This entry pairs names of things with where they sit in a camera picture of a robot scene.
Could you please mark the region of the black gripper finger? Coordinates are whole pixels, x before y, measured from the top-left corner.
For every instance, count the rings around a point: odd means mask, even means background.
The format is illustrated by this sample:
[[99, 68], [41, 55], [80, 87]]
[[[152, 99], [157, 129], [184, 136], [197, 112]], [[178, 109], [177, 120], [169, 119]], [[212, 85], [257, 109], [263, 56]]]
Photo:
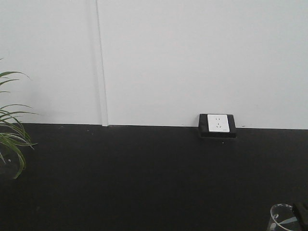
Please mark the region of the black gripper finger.
[[293, 213], [298, 220], [302, 231], [308, 230], [308, 202], [297, 202], [293, 204]]

